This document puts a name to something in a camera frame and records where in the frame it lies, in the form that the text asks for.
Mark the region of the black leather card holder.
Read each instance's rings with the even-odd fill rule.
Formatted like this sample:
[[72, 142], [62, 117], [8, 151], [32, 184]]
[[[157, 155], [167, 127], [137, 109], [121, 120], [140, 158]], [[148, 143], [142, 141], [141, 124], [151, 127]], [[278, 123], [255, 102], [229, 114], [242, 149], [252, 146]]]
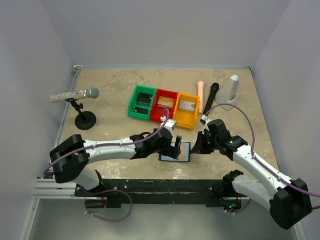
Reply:
[[179, 147], [174, 142], [171, 146], [159, 153], [158, 160], [174, 163], [188, 163], [191, 160], [191, 143], [181, 142]]

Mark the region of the yellow plastic bin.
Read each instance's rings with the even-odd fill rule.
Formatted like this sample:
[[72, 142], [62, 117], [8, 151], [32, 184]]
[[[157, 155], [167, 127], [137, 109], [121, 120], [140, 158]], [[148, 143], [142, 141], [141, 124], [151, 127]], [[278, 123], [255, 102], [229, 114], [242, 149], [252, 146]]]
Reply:
[[[190, 102], [194, 105], [194, 110], [184, 110], [180, 108], [181, 101]], [[179, 92], [176, 99], [176, 105], [173, 112], [173, 119], [180, 128], [193, 130], [198, 119], [200, 98], [197, 95], [190, 95]]]

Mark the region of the red plastic bin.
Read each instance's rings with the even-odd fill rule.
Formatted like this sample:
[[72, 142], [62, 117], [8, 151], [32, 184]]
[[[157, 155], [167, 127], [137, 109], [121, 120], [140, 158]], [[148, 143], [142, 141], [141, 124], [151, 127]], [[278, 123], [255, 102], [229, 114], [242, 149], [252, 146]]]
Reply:
[[[173, 108], [169, 109], [169, 108], [163, 108], [163, 107], [157, 106], [157, 101], [158, 101], [158, 98], [160, 96], [174, 99]], [[177, 92], [158, 88], [156, 90], [156, 93], [155, 93], [155, 96], [154, 96], [154, 100], [153, 100], [153, 103], [152, 103], [152, 106], [151, 106], [149, 120], [152, 121], [152, 122], [160, 123], [161, 122], [161, 116], [163, 115], [163, 110], [164, 109], [168, 109], [169, 110], [169, 117], [172, 119], [173, 115], [174, 115], [174, 110], [175, 110], [175, 107], [176, 107], [176, 103], [177, 103], [177, 98], [178, 98], [178, 93]]]

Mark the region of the grey credit card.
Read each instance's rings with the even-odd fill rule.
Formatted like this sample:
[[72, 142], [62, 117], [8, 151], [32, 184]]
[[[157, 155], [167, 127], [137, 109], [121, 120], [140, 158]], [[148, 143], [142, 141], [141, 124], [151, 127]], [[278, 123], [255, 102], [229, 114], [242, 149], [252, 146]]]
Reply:
[[148, 115], [149, 110], [147, 108], [136, 106], [134, 108], [134, 112], [141, 115]]

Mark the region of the green plastic bin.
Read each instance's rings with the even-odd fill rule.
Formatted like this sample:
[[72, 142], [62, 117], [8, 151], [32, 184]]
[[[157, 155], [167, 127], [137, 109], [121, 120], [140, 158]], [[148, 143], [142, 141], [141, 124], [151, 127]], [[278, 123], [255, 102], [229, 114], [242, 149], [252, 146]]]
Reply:
[[[144, 85], [136, 85], [135, 88], [134, 88], [133, 94], [131, 96], [131, 99], [129, 101], [129, 104], [128, 104], [127, 115], [129, 117], [131, 117], [131, 118], [136, 118], [136, 119], [149, 121], [150, 120], [151, 107], [152, 107], [152, 104], [153, 104], [154, 97], [156, 95], [156, 91], [157, 91], [157, 89], [153, 88], [153, 87], [148, 87], [148, 86], [144, 86]], [[149, 106], [144, 106], [144, 105], [137, 104], [137, 96], [138, 96], [139, 93], [147, 93], [147, 94], [152, 94], [153, 95], [151, 103], [150, 103]], [[148, 115], [135, 113], [134, 112], [135, 107], [148, 109]]]

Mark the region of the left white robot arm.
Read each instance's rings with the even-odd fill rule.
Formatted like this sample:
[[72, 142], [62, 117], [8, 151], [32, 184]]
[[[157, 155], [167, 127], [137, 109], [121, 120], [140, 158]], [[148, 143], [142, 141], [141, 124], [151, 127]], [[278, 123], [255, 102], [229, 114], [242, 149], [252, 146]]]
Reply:
[[167, 127], [155, 128], [153, 133], [143, 133], [114, 141], [84, 140], [74, 134], [50, 151], [50, 167], [58, 184], [74, 182], [84, 187], [92, 196], [100, 195], [104, 184], [97, 170], [87, 168], [88, 164], [114, 159], [145, 159], [152, 154], [177, 158], [181, 153], [181, 136], [172, 145], [172, 131]]

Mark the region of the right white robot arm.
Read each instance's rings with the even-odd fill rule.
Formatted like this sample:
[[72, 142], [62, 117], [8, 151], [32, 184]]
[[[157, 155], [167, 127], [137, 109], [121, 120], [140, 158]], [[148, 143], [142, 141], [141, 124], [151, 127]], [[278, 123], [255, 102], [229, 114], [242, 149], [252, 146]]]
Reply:
[[211, 154], [219, 151], [231, 161], [245, 168], [254, 179], [239, 171], [225, 175], [223, 192], [228, 196], [245, 195], [266, 208], [272, 219], [288, 230], [312, 211], [307, 184], [300, 178], [292, 180], [279, 172], [258, 154], [240, 136], [231, 136], [221, 119], [201, 117], [203, 130], [197, 133], [193, 154]]

